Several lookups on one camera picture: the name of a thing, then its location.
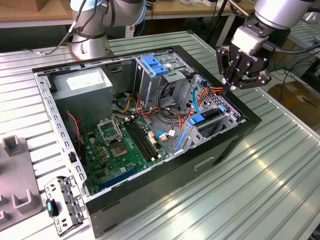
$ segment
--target chip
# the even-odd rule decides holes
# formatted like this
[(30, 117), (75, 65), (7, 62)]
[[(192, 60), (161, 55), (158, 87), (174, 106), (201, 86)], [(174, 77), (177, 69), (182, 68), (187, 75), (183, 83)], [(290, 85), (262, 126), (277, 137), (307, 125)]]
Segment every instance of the chip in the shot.
[(128, 153), (126, 146), (122, 141), (112, 144), (110, 150), (115, 159)]
[(106, 176), (106, 173), (104, 171), (99, 171), (96, 173), (96, 176), (98, 177), (98, 179), (101, 179)]

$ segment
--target blue latch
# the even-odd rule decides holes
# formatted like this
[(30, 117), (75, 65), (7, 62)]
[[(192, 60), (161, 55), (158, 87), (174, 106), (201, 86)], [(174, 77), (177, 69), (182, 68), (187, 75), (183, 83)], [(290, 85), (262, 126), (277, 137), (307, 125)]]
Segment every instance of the blue latch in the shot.
[(142, 56), (141, 61), (152, 72), (154, 76), (167, 74), (169, 69), (166, 69), (158, 59), (152, 55)]
[(201, 115), (201, 114), (196, 114), (196, 115), (193, 115), (189, 118), (189, 122), (192, 124), (192, 125), (195, 125), (197, 123), (200, 123), (202, 122), (203, 120), (205, 120), (205, 118)]
[(223, 112), (223, 113), (225, 113), (227, 111), (227, 109), (223, 105), (220, 105), (219, 108), (220, 108), (221, 112)]
[(52, 210), (52, 208), (51, 208), (51, 202), (49, 201), (46, 205), (47, 205), (48, 211), (51, 211), (51, 210)]

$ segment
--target aluminum slotted table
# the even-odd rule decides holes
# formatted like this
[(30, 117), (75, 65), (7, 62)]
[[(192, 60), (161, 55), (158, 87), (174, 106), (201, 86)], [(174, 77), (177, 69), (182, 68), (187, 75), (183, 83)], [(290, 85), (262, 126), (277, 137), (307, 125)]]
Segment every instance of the aluminum slotted table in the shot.
[[(181, 45), (218, 79), (215, 51), (196, 35), (176, 32), (110, 41), (115, 54)], [(72, 62), (53, 55), (0, 53), (0, 136), (27, 139), (43, 211), (0, 239), (59, 239), (45, 209), (44, 185), (68, 176), (31, 68)], [(232, 154), (186, 186), (99, 239), (307, 239), (320, 222), (319, 136), (261, 89), (235, 94), (261, 124)], [(93, 239), (88, 220), (60, 239)]]

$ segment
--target wooden table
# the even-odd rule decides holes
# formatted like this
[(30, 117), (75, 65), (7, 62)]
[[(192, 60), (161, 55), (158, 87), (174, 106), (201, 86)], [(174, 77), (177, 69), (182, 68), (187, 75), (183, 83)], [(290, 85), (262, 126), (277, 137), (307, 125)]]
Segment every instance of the wooden table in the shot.
[[(249, 0), (242, 0), (240, 5), (248, 12), (254, 10), (254, 5)], [(214, 7), (209, 7), (203, 3), (193, 5), (182, 4), (179, 0), (158, 1), (153, 6), (153, 16), (148, 10), (145, 16), (146, 20), (152, 19), (178, 19), (178, 18), (195, 18), (211, 17), (214, 13)], [(229, 16), (221, 32), (218, 43), (223, 43), (229, 29), (235, 19), (229, 7), (223, 11), (223, 16)], [(72, 23), (72, 11), (68, 0), (49, 0), (46, 5), (39, 11), (33, 12), (8, 6), (0, 6), (0, 28), (19, 28), (19, 27), (36, 27), (67, 25)], [(133, 37), (134, 27), (127, 26), (125, 37)]]

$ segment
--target motherboard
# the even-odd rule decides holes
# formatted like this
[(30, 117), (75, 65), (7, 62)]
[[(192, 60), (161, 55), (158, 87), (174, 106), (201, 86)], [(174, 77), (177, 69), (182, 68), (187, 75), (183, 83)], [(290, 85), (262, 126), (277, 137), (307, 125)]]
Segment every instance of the motherboard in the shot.
[(146, 121), (118, 122), (108, 119), (81, 136), (85, 151), (82, 164), (87, 175), (86, 186), (91, 195), (152, 167), (169, 157)]

